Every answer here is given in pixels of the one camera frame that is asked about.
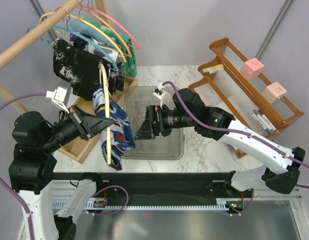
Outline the blue white patterned trousers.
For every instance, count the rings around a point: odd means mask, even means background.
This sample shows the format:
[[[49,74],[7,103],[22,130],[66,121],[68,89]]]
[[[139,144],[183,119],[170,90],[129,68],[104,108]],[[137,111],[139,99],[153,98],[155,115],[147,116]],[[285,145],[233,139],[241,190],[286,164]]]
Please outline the blue white patterned trousers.
[[[104,117],[106,100],[102,85],[93,93],[92,102],[95,115]],[[122,157],[127,155],[127,150],[136,147],[135,140],[127,113],[111,96],[109,96],[109,114],[114,124],[110,126],[111,162],[108,165],[116,171],[121,171]]]

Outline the cream plastic hanger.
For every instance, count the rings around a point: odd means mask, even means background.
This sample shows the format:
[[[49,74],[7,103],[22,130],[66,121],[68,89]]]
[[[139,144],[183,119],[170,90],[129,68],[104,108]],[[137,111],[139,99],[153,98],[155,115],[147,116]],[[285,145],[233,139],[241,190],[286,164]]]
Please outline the cream plastic hanger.
[[[104,90],[104,99],[105,99],[105,117],[110,117],[110,98],[109,98],[109,88],[108,88],[108,80],[106,69],[102,63],[98,65],[99,68],[99,82],[103,85]],[[111,129],[108,127],[106,129],[106,162],[110,166],[111,165]]]

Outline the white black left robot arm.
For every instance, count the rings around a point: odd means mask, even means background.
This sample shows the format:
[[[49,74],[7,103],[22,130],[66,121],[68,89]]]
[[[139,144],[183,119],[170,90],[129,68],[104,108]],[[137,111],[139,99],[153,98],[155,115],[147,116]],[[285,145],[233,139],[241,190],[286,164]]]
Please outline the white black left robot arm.
[[[37,111],[20,115],[14,123],[16,141],[9,178],[13,193],[23,207],[29,240],[73,240],[77,221],[91,196],[104,192],[104,184],[93,173],[85,173],[66,205],[53,212],[52,187],[57,164],[53,153],[76,138],[88,140],[114,123],[95,116],[77,105],[68,109],[66,119],[51,125]]]

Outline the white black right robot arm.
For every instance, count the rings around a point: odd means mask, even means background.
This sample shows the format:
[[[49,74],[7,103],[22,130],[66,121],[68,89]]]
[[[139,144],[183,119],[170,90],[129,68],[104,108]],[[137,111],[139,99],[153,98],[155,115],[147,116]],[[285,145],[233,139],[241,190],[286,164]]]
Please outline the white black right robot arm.
[[[275,144],[252,131],[231,113],[204,104],[196,92],[183,88],[172,96],[174,109],[167,105],[149,105],[135,140],[167,137],[174,129],[193,127],[201,136],[236,147],[262,163],[262,166],[231,171],[223,184],[224,193],[235,197],[248,189],[269,188],[288,195],[297,186],[300,163],[305,151]]]

